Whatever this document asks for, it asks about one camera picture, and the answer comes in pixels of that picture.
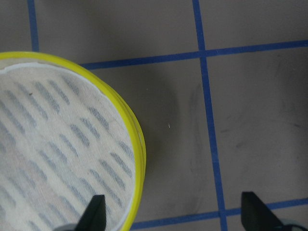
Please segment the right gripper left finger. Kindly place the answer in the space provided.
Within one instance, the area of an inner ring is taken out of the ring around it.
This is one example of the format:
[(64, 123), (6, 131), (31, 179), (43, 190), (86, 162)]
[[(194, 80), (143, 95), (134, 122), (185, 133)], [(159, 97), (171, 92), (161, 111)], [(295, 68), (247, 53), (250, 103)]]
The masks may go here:
[(94, 195), (76, 225), (76, 231), (104, 231), (105, 229), (105, 196)]

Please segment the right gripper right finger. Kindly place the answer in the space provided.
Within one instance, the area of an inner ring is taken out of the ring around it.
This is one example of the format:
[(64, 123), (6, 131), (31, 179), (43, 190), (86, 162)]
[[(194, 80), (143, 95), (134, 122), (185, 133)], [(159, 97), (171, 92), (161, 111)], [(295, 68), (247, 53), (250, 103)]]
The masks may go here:
[(241, 194), (241, 223), (246, 231), (278, 231), (283, 227), (254, 192)]

